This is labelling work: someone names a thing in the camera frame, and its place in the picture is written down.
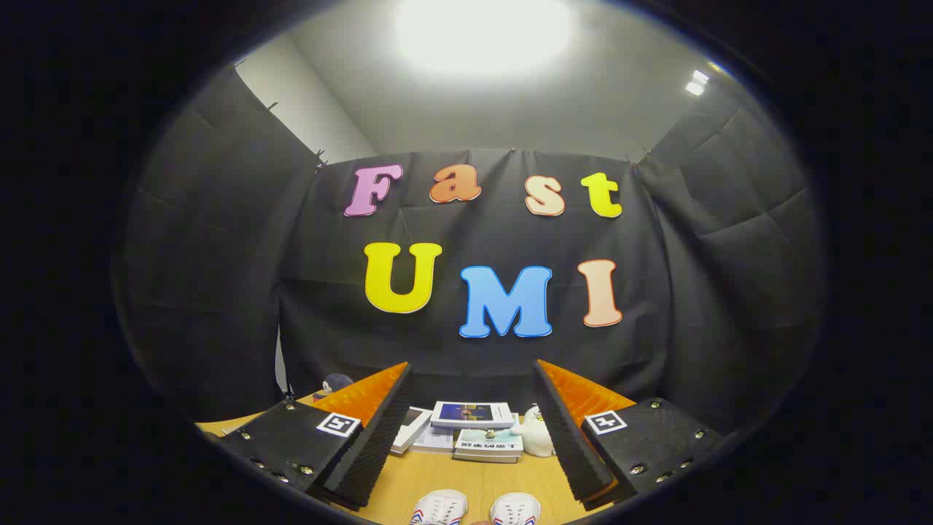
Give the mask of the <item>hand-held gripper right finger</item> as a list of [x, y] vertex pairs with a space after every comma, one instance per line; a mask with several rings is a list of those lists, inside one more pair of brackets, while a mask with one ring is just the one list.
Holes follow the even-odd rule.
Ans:
[[671, 401], [633, 401], [539, 359], [533, 388], [570, 491], [586, 510], [659, 491], [716, 453], [723, 435]]

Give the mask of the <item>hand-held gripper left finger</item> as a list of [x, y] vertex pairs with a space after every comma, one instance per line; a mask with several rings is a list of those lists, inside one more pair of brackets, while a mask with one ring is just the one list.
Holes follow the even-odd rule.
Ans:
[[310, 405], [286, 398], [219, 444], [254, 474], [359, 510], [409, 411], [410, 369], [397, 363]]

